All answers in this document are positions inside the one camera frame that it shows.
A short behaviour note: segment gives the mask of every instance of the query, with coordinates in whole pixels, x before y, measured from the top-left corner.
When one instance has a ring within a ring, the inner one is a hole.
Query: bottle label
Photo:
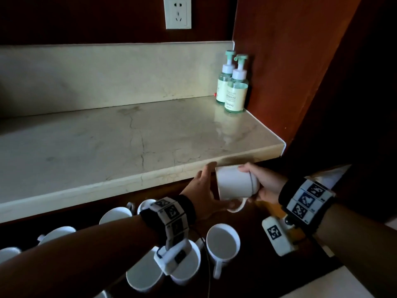
[[[242,111],[244,109],[247,88],[235,89],[227,87],[225,108],[230,111]]]
[[[218,88],[216,89],[216,100],[225,102],[226,100],[227,81],[218,79]]]

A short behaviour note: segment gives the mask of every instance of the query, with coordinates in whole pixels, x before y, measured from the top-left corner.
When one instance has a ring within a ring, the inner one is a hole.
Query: hand
[[[263,188],[258,191],[257,200],[262,200],[272,204],[278,203],[278,196],[280,195],[281,189],[288,180],[286,177],[250,162],[239,166],[239,170],[241,172],[251,172],[251,174],[255,175],[263,185]]]
[[[200,170],[195,178],[182,190],[181,194],[188,197],[196,210],[196,219],[207,219],[214,212],[236,208],[233,201],[218,201],[210,190],[211,171],[215,169],[216,162],[211,162]]]

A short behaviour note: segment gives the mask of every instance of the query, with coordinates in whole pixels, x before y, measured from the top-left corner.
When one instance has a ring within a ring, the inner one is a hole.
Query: green soap bottle
[[[239,61],[237,69],[227,82],[225,109],[230,113],[241,113],[244,110],[245,96],[248,89],[248,80],[246,79],[247,70],[244,70],[244,62],[248,59],[246,54],[238,54],[234,58]]]
[[[235,65],[231,64],[231,60],[233,59],[233,55],[236,53],[233,50],[227,50],[227,63],[223,65],[222,72],[219,74],[218,77],[218,88],[216,89],[216,102],[220,104],[224,104],[226,100],[226,89],[227,89],[227,82],[229,78],[232,76],[233,70]]]

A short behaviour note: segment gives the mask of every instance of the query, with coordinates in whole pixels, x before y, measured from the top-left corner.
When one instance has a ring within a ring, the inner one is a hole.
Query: wall socket
[[[164,0],[166,29],[192,28],[191,0]]]

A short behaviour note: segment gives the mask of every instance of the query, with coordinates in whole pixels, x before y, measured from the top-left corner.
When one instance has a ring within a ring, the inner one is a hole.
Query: person's right hand
[[[250,162],[239,166],[239,170],[241,172],[251,172],[251,174],[258,178],[261,185],[263,185],[263,188],[258,191],[258,200],[272,204],[278,203],[280,191],[288,180],[286,177]]]

